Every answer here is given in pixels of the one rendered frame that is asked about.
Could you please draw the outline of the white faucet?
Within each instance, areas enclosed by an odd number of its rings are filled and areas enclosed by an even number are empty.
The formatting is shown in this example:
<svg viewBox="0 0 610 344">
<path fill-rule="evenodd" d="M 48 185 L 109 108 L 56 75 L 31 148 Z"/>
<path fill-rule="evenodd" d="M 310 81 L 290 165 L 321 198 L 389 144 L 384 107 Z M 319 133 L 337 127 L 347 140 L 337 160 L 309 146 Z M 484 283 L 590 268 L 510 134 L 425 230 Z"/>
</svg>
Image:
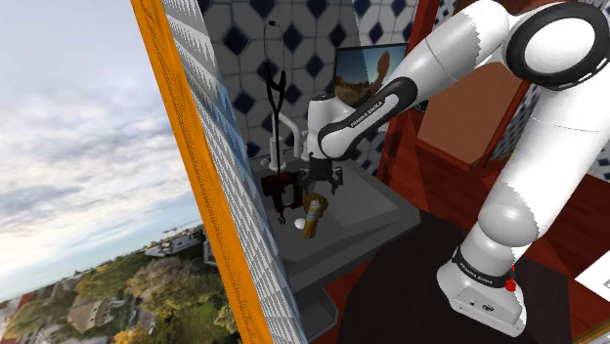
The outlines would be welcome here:
<svg viewBox="0 0 610 344">
<path fill-rule="evenodd" d="M 283 155 L 279 152 L 280 137 L 277 136 L 277 134 L 279 133 L 279 126 L 277 121 L 287 126 L 293 134 L 293 155 L 303 161 L 309 160 L 309 155 L 307 152 L 308 131 L 300 131 L 298 126 L 292 120 L 290 120 L 288 117 L 286 117 L 283 113 L 280 112 L 278 120 L 275 118 L 274 115 L 272 115 L 272 136 L 269 140 L 270 158 L 268 167 L 273 172 L 282 171 L 286 167 L 286 164 L 283 161 Z"/>
</svg>

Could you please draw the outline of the brown bowl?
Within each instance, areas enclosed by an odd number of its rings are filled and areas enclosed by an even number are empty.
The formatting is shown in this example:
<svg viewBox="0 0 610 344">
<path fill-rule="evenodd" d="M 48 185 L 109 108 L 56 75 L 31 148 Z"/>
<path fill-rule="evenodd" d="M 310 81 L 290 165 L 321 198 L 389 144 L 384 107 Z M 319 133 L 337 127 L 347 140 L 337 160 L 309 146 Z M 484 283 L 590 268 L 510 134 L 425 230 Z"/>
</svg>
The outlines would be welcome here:
<svg viewBox="0 0 610 344">
<path fill-rule="evenodd" d="M 307 193 L 304 195 L 303 198 L 303 209 L 305 212 L 308 212 L 309 207 L 310 207 L 310 203 L 313 200 L 317 200 L 320 204 L 320 217 L 323 217 L 325 214 L 325 211 L 327 210 L 328 207 L 328 201 L 327 199 L 319 194 L 319 193 Z"/>
</svg>

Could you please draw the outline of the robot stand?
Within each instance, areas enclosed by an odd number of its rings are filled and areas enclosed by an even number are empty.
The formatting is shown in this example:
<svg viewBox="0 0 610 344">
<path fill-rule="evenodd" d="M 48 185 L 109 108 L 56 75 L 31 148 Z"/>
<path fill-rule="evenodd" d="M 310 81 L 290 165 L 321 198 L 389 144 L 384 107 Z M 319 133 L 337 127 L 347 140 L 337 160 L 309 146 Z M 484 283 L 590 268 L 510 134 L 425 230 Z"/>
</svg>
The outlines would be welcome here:
<svg viewBox="0 0 610 344">
<path fill-rule="evenodd" d="M 384 245 L 353 286 L 336 344 L 572 344 L 566 277 L 523 257 L 516 281 L 527 324 L 507 336 L 455 312 L 436 280 L 464 230 L 427 212 Z"/>
</svg>

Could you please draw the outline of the red-brown wooden door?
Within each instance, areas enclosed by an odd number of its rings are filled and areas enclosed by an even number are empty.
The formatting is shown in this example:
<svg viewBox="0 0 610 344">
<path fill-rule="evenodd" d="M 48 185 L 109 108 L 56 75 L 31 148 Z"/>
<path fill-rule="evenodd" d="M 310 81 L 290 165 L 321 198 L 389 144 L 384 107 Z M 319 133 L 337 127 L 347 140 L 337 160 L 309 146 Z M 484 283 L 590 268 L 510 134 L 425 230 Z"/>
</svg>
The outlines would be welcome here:
<svg viewBox="0 0 610 344">
<path fill-rule="evenodd" d="M 476 0 L 409 44 L 410 51 L 431 47 L 452 64 L 460 53 L 474 53 L 476 68 L 429 95 L 424 114 L 408 109 L 389 121 L 379 180 L 392 180 L 397 156 L 407 151 L 408 140 L 465 170 L 489 159 L 529 88 L 501 63 L 502 45 L 515 23 L 516 17 L 502 4 Z"/>
</svg>

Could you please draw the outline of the grey sink vanity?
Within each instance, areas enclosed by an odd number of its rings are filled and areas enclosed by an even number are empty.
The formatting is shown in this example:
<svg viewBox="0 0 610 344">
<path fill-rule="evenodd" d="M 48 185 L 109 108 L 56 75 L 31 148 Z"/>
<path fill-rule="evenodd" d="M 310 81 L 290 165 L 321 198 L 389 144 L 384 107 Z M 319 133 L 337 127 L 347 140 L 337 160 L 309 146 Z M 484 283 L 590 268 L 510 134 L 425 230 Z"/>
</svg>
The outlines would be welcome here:
<svg viewBox="0 0 610 344">
<path fill-rule="evenodd" d="M 419 211 L 353 160 L 339 162 L 344 184 L 335 192 L 328 182 L 311 191 L 328 200 L 316 235 L 302 236 L 294 221 L 305 211 L 288 208 L 281 225 L 273 201 L 265 196 L 272 231 L 300 313 L 304 344 L 311 344 L 337 323 L 338 311 L 325 286 L 368 261 L 384 244 L 420 223 Z"/>
</svg>

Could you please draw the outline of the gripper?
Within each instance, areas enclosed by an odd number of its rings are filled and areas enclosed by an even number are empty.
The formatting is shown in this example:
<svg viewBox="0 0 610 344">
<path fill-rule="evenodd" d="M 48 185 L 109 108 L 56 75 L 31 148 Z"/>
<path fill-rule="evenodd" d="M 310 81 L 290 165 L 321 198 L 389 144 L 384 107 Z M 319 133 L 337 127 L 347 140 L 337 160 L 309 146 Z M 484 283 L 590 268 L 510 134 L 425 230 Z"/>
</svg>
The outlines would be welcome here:
<svg viewBox="0 0 610 344">
<path fill-rule="evenodd" d="M 331 183 L 331 194 L 343 185 L 343 171 L 341 167 L 332 167 L 330 159 L 311 158 L 308 168 L 300 168 L 297 183 L 303 191 L 308 191 L 314 181 L 328 181 Z"/>
</svg>

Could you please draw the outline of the yellow bottle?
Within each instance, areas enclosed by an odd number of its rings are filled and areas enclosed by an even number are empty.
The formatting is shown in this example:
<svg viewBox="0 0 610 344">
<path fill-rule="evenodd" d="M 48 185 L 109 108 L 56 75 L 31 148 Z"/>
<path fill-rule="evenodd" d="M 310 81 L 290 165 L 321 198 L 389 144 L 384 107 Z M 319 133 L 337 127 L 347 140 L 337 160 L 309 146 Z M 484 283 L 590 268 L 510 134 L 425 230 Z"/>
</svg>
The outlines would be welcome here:
<svg viewBox="0 0 610 344">
<path fill-rule="evenodd" d="M 317 199 L 310 201 L 303 228 L 303 237 L 312 238 L 316 234 L 317 223 L 320 218 L 321 204 Z"/>
</svg>

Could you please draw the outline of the dark red appliance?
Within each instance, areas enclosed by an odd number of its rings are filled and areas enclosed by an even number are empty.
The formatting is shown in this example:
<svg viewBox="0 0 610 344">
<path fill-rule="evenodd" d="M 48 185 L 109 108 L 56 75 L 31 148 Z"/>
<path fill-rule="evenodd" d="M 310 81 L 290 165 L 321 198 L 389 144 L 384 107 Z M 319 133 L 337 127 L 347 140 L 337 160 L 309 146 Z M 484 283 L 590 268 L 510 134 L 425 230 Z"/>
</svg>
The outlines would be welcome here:
<svg viewBox="0 0 610 344">
<path fill-rule="evenodd" d="M 263 195 L 270 196 L 273 199 L 275 210 L 278 212 L 285 209 L 282 194 L 287 187 L 292 187 L 292 202 L 288 207 L 291 209 L 301 207 L 303 205 L 303 192 L 299 184 L 298 172 L 281 172 L 261 179 Z"/>
</svg>

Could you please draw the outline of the framed landscape wall picture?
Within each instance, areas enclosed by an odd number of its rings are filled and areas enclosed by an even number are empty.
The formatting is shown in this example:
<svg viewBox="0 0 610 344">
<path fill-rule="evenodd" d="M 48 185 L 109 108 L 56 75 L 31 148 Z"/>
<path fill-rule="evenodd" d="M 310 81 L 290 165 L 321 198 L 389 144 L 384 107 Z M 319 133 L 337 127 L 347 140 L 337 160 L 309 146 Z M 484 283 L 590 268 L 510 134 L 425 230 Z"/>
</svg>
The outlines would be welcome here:
<svg viewBox="0 0 610 344">
<path fill-rule="evenodd" d="M 406 55 L 407 43 L 339 48 L 335 52 L 332 93 L 357 108 L 380 88 Z"/>
</svg>

